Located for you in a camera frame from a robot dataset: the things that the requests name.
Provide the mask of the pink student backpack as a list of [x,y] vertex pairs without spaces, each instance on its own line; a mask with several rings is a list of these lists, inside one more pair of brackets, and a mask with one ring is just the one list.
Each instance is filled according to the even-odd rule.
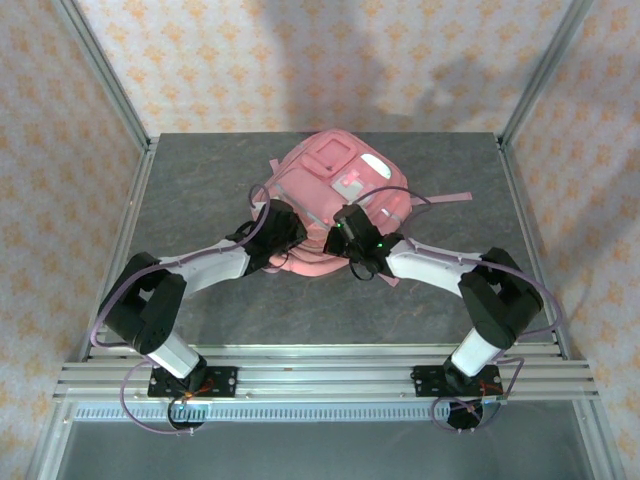
[[[307,230],[307,239],[287,255],[273,256],[270,266],[307,277],[349,267],[346,258],[323,252],[327,235],[335,225],[334,215],[344,205],[361,206],[386,235],[401,233],[400,227],[419,204],[452,203],[471,197],[465,192],[420,199],[409,192],[407,178],[398,166],[355,135],[340,129],[308,137],[282,161],[272,161],[271,167],[273,174],[265,183],[267,191],[256,194],[254,202],[262,206],[266,200],[278,199],[291,205]],[[391,285],[401,280],[381,274],[371,276],[367,271],[362,278],[370,280],[375,276]]]

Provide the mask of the grey lower shelf panel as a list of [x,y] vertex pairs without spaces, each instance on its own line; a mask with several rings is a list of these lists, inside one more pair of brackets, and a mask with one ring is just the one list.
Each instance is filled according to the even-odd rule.
[[56,480],[594,480],[559,427],[442,432],[428,422],[222,424],[160,436],[128,423],[72,428]]

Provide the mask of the aluminium table edge rail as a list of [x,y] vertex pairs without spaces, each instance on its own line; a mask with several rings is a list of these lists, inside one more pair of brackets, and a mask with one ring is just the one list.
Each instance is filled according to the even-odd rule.
[[[337,344],[337,345],[203,345],[193,346],[203,357],[264,357],[264,358],[320,358],[320,357],[447,357],[453,344]],[[508,350],[506,355],[526,357],[562,357],[556,343],[524,343]],[[130,347],[92,347],[88,359],[137,357]]]

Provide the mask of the wide aluminium mounting rail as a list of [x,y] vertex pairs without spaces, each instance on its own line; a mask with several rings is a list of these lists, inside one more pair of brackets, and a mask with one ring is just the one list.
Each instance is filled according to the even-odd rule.
[[[62,369],[54,395],[102,399],[124,388],[127,395],[140,398],[147,393],[151,369],[141,367],[125,380],[132,367],[130,362],[67,364]],[[235,398],[267,402],[415,398],[410,378],[413,368],[400,364],[245,364],[238,367]],[[498,369],[503,394],[514,400],[574,400],[598,395],[593,375],[584,362],[544,363],[527,359],[499,365]]]

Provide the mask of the aluminium side rail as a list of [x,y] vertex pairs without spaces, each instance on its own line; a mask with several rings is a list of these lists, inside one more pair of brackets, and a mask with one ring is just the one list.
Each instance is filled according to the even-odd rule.
[[545,275],[542,259],[537,249],[539,246],[539,238],[535,218],[528,210],[528,207],[530,206],[529,197],[525,190],[523,181],[518,176],[518,169],[513,149],[509,145],[502,143],[500,139],[496,140],[496,144],[514,203],[514,208],[521,226],[526,250],[531,262],[533,276],[543,287],[541,295],[545,301],[544,313],[547,325],[539,328],[538,330],[527,331],[523,334],[523,337],[540,338],[544,336],[549,339],[553,339],[554,343],[558,347],[560,356],[564,360],[572,360],[574,355],[571,353],[570,345],[568,343],[568,335],[565,328],[565,311],[561,306],[559,299],[551,292],[551,285]]
[[110,263],[98,289],[96,301],[92,307],[87,331],[83,337],[78,351],[74,354],[73,359],[76,361],[84,361],[90,353],[93,345],[90,341],[90,333],[94,327],[95,319],[101,305],[102,300],[109,293],[119,274],[123,270],[131,245],[133,233],[142,200],[148,183],[148,178],[153,165],[154,157],[159,143],[159,137],[152,137],[146,150],[141,154],[133,179],[131,181],[128,197],[125,201],[124,210],[121,214],[116,240],[112,248]]

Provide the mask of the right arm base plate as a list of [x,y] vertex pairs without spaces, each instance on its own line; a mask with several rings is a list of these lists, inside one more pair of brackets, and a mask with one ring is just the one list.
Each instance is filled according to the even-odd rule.
[[502,395],[504,389],[499,369],[486,365],[473,377],[453,366],[417,365],[410,375],[417,397],[482,397]]

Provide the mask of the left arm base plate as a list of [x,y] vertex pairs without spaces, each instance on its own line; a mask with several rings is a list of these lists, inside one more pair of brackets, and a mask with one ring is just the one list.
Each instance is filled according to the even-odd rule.
[[151,398],[204,399],[234,398],[238,368],[201,366],[180,379],[164,368],[152,370],[147,395]]

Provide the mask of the aluminium corner frame post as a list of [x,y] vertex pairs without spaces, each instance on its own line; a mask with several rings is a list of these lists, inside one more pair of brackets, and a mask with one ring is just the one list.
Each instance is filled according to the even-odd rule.
[[515,109],[502,132],[496,137],[498,147],[502,152],[505,152],[514,142],[536,101],[567,52],[571,41],[593,3],[594,0],[571,0],[547,48],[544,50],[540,60],[535,64],[532,75]]
[[151,138],[78,0],[51,0],[51,3],[77,42],[110,105],[123,122],[125,130],[136,147],[141,152],[146,152]]

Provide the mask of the aluminium frame leg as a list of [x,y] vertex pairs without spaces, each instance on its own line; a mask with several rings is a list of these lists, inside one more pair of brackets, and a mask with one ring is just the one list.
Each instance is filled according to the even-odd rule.
[[595,480],[626,480],[614,435],[600,399],[573,401],[580,434]]
[[71,433],[76,403],[55,400],[45,421],[26,480],[56,480]]

